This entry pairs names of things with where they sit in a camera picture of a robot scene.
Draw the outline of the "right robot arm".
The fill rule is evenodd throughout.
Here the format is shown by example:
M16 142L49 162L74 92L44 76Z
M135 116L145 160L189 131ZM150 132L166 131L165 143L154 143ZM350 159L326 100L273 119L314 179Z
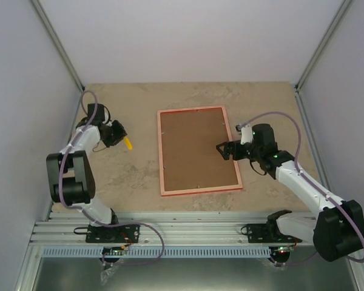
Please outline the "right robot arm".
M285 237L312 243L317 253L332 262L356 251L364 252L364 217L361 205L331 193L305 172L296 158L278 148L269 124L238 125L238 141L218 144L223 159L257 163L261 176L269 175L291 190L314 215L302 217L281 210L267 217L265 235L273 242Z

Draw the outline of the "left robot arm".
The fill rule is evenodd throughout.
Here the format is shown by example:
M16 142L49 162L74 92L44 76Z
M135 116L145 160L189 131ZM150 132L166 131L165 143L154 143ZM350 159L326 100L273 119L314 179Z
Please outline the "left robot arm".
M100 227L99 234L107 242L116 241L121 228L115 212L96 197L89 155L100 143L108 149L121 141L127 141L123 125L112 119L106 106L91 103L69 143L46 157L52 201L87 215L90 225Z

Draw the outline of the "yellow handled screwdriver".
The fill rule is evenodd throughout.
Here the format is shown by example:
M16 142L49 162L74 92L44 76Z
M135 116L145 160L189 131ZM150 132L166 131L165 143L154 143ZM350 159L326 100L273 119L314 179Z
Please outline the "yellow handled screwdriver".
M123 141L124 141L124 143L125 143L126 147L127 147L129 150L132 150L132 149L133 149L132 143L131 143L130 139L128 138L128 136L125 136L125 137L123 138Z

